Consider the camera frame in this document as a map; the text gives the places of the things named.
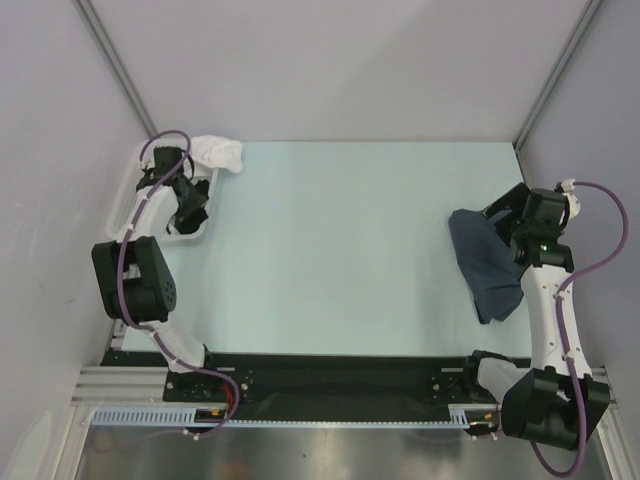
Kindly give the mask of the black tank top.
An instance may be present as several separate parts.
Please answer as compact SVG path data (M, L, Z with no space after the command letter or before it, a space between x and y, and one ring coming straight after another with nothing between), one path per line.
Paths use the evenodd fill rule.
M208 180L198 180L195 184L180 176L172 184L178 201L174 215L174 226L180 234L193 234L208 219L205 206L209 201Z

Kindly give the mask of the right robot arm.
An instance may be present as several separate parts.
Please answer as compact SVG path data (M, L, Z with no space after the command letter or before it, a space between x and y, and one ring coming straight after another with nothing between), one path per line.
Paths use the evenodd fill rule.
M609 402L579 339L573 309L576 270L560 238L581 205L578 181L552 190L520 183L482 212L511 250L529 312L530 369L501 398L501 424L510 437L576 450L593 433Z

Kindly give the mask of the blue tank top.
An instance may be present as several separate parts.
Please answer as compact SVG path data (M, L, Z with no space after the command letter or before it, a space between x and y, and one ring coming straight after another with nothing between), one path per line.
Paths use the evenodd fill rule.
M521 269L495 223L479 211L458 209L448 219L456 262L480 324L505 321L520 305Z

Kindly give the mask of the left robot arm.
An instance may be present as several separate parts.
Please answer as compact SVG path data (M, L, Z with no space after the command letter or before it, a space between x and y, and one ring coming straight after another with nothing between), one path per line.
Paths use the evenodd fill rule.
M164 242L196 238L209 218L211 180L196 174L185 148L161 145L142 160L135 201L114 238L91 250L100 296L108 317L146 335L169 370L188 373L186 387L197 398L214 397L221 376L204 365L206 347L170 319L178 289L161 250Z

